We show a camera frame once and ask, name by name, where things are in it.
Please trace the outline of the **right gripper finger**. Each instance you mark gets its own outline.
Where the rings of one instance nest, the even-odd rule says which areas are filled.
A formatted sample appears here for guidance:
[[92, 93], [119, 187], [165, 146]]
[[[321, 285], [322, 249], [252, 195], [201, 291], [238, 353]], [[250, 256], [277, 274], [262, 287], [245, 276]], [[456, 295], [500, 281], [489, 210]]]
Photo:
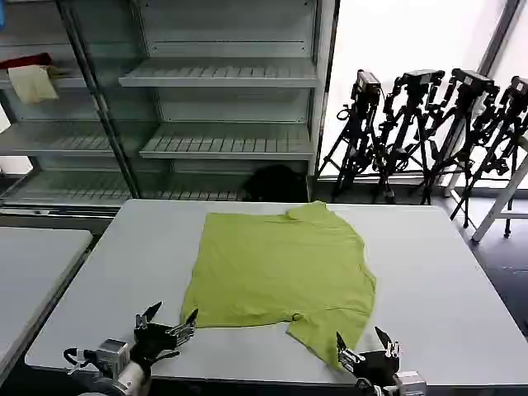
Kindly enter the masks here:
[[384, 347], [384, 355], [386, 357], [400, 357], [401, 345], [398, 341], [393, 342], [389, 334], [378, 327], [375, 327], [375, 332]]
[[353, 370], [357, 365], [365, 361], [365, 357], [347, 347], [339, 332], [336, 332], [336, 337], [337, 359], [346, 370]]

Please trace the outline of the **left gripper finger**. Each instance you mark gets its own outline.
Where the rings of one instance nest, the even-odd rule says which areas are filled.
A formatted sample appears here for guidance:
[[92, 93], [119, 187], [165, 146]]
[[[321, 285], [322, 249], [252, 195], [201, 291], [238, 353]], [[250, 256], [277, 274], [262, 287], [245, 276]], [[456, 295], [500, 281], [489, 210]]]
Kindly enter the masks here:
[[178, 324], [175, 327], [169, 328], [165, 333], [175, 343], [185, 343], [193, 337], [195, 332], [196, 318], [198, 316], [199, 309], [195, 309], [184, 323]]
[[152, 330], [158, 327], [157, 323], [153, 322], [153, 318], [161, 308], [163, 302], [159, 301], [154, 305], [149, 306], [143, 313], [135, 315], [135, 330]]

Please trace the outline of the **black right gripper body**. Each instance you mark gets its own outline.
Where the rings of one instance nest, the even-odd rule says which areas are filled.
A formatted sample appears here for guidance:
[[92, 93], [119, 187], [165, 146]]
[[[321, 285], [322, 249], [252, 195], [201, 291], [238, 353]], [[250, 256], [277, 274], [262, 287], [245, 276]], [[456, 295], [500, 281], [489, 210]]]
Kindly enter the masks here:
[[358, 353], [365, 361], [353, 369], [356, 377], [356, 387], [360, 390], [374, 390], [375, 386], [382, 390], [396, 390], [396, 373], [400, 367], [400, 357], [386, 357], [384, 351], [368, 351]]

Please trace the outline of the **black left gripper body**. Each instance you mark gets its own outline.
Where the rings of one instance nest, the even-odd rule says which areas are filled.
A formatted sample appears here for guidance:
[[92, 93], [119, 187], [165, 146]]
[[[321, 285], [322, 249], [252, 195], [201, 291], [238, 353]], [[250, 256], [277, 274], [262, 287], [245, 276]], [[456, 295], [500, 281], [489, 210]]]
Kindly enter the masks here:
[[148, 323], [145, 327], [134, 329], [135, 344], [130, 350], [130, 360], [144, 372], [145, 376], [151, 375], [152, 366], [158, 361], [171, 359], [180, 355], [176, 329], [181, 326], [168, 326], [157, 323]]

